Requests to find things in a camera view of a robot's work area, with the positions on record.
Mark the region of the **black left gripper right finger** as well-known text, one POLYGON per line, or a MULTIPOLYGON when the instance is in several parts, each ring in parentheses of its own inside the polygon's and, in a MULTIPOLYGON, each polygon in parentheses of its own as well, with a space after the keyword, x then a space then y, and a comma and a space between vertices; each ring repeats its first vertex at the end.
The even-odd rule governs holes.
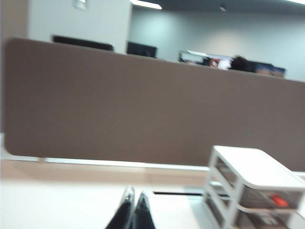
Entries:
POLYGON ((155 229, 150 212, 150 205, 147 195, 142 192, 139 196, 132 218, 133 229, 155 229))

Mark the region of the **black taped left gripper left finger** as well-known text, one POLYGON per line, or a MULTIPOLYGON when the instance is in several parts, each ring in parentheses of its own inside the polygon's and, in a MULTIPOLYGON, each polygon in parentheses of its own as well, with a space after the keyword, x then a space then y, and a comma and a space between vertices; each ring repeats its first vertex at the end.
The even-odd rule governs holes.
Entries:
POLYGON ((106 229, 128 229, 135 205, 135 190, 128 186, 120 200, 114 216, 106 226, 106 229))

